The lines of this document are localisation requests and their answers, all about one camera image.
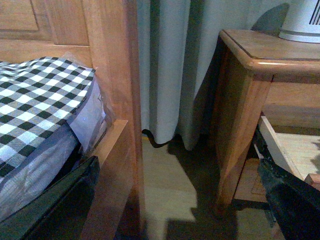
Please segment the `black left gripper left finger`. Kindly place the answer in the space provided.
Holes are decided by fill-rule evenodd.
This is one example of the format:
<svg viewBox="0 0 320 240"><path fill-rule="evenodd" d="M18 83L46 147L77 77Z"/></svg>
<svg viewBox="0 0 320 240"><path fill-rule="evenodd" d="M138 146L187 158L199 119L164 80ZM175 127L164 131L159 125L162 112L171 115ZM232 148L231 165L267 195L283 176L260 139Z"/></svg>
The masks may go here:
<svg viewBox="0 0 320 240"><path fill-rule="evenodd" d="M92 156L0 223L2 240L78 240L100 172Z"/></svg>

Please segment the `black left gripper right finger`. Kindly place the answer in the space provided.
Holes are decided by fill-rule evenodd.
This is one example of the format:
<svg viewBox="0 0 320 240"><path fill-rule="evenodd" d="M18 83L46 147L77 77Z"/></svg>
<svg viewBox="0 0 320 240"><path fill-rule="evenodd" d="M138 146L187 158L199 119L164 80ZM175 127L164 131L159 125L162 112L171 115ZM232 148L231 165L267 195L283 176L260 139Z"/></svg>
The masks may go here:
<svg viewBox="0 0 320 240"><path fill-rule="evenodd" d="M268 158L258 166L266 200L287 240L320 238L320 192Z"/></svg>

